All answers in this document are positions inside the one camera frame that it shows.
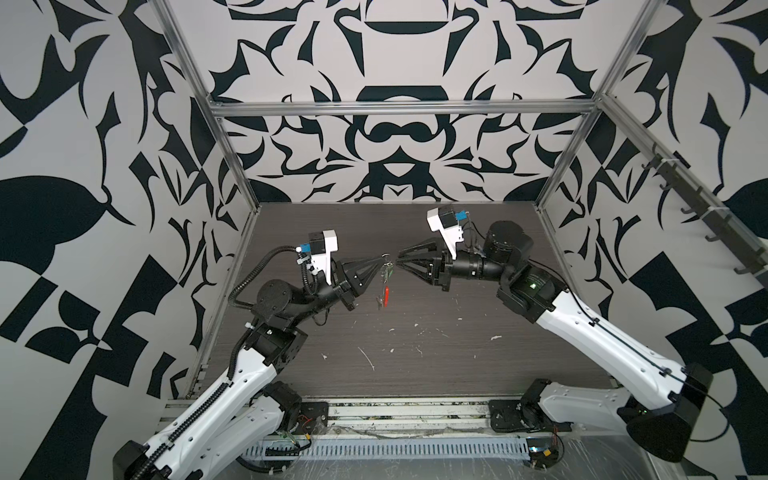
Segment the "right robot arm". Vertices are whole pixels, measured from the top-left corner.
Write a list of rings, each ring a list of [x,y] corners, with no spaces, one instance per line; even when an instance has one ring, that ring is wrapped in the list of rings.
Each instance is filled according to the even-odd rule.
[[[618,382],[596,389],[537,379],[514,405],[495,404],[494,431],[583,424],[624,433],[661,460],[682,461],[713,381],[706,368],[653,352],[589,309],[555,272],[531,260],[533,241],[520,225],[493,223],[476,251],[459,247],[462,225],[434,221],[431,228],[439,237],[402,250],[399,267],[444,291],[454,279],[497,284],[506,308],[565,340]]]

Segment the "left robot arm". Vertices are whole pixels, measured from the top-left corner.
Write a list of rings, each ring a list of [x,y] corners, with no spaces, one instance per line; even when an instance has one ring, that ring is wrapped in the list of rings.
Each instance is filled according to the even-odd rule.
[[[143,443],[122,446],[112,460],[114,478],[213,479],[260,440],[296,428],[302,399],[277,377],[306,341],[300,324],[337,303],[353,310],[387,258],[332,261],[303,287],[272,279],[254,301],[240,301],[245,287],[287,250],[271,250],[231,292],[231,306],[253,319],[226,370],[167,427]]]

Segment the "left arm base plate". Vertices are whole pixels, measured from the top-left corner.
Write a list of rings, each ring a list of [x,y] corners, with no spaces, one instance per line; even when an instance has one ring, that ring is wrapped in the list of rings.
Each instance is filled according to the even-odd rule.
[[[328,425],[329,403],[325,401],[303,402],[290,432],[294,435],[313,435]]]

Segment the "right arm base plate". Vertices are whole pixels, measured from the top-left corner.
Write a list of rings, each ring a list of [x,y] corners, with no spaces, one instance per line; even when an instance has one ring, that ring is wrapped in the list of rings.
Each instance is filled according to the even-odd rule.
[[[490,427],[496,433],[571,432],[570,422],[558,423],[538,404],[523,400],[490,400]]]

